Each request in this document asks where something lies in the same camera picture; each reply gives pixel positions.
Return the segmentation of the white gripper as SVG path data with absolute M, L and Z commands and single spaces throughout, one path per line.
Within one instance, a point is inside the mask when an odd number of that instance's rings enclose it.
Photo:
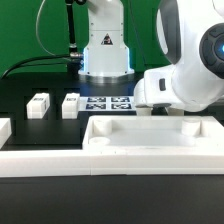
M 177 103 L 171 85 L 171 75 L 175 71 L 174 65 L 148 69 L 144 77 L 134 88 L 134 104 L 136 107 L 171 106 Z

